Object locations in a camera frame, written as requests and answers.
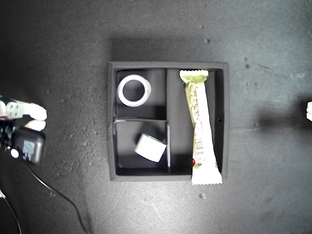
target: roll of tape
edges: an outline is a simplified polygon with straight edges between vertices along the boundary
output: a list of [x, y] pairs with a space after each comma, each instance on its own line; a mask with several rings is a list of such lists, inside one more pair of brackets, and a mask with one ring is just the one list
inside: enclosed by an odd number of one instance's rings
[[[144, 87], [144, 94], [141, 97], [141, 99], [138, 101], [129, 101], [128, 99], [126, 99], [126, 97], [123, 94], [123, 88], [125, 87], [126, 83], [132, 80], [136, 80], [140, 82]], [[124, 79], [121, 80], [118, 86], [118, 96], [119, 96], [120, 101], [123, 104], [130, 106], [130, 107], [138, 107], [138, 106], [143, 105], [149, 98], [151, 91], [152, 91], [151, 84], [146, 79], [144, 79], [143, 77], [139, 75], [126, 76]]]

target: white object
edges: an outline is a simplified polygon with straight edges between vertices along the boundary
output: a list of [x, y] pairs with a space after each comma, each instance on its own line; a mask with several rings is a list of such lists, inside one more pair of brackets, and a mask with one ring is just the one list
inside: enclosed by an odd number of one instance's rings
[[[138, 101], [129, 101], [128, 99], [126, 99], [126, 97], [123, 94], [123, 88], [125, 87], [126, 83], [132, 80], [136, 80], [140, 82], [144, 87], [144, 94], [142, 98]], [[143, 105], [149, 98], [151, 91], [152, 91], [151, 84], [146, 79], [144, 79], [143, 77], [139, 75], [129, 75], [125, 77], [124, 79], [121, 80], [118, 86], [118, 96], [119, 96], [120, 101], [123, 104], [130, 106], [130, 107], [138, 107], [138, 106]]]
[[308, 102], [308, 106], [307, 106], [307, 119], [312, 121], [312, 101]]
[[194, 126], [192, 184], [222, 184], [209, 121], [205, 81], [208, 70], [180, 71]]
[[166, 147], [167, 146], [160, 140], [157, 140], [149, 135], [142, 134], [137, 143], [135, 152], [150, 161], [159, 162]]
[[32, 121], [28, 122], [28, 123], [25, 125], [25, 127], [40, 132], [40, 131], [42, 131], [42, 130], [45, 128], [46, 124], [47, 124], [47, 123], [46, 123], [45, 121], [41, 121], [41, 120], [32, 120]]
[[23, 115], [29, 115], [36, 120], [46, 120], [47, 111], [43, 107], [22, 101], [12, 101], [6, 105], [6, 112], [9, 118], [23, 118]]
[[11, 156], [13, 158], [18, 158], [20, 156], [19, 152], [16, 149], [11, 150]]
[[3, 194], [3, 192], [0, 190], [0, 198], [3, 197], [5, 199], [5, 195]]

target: barcode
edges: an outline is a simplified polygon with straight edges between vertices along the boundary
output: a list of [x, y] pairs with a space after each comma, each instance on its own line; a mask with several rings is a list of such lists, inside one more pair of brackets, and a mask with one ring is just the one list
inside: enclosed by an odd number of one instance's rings
[[203, 144], [203, 139], [202, 138], [195, 139], [195, 148], [198, 151], [204, 148], [204, 144]]

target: robotic finger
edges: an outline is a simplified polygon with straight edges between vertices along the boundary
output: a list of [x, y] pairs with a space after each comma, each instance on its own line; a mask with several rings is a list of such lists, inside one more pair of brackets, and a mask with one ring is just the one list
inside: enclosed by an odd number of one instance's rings
[[[15, 127], [15, 120], [29, 115], [34, 120], [24, 127]], [[47, 111], [34, 103], [0, 96], [0, 150], [10, 150], [11, 156], [39, 163], [44, 154]]]

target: black tray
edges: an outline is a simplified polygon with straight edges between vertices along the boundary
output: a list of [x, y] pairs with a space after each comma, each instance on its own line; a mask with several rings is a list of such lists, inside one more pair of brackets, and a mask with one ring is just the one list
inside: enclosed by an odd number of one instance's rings
[[[223, 179], [227, 177], [229, 147], [229, 67], [210, 62], [110, 62], [108, 69], [108, 154], [111, 180], [190, 180], [194, 129], [180, 70], [209, 70], [206, 93], [214, 152]], [[140, 107], [123, 105], [119, 82], [137, 74], [152, 87]], [[142, 133], [167, 144], [159, 163], [135, 153]]]

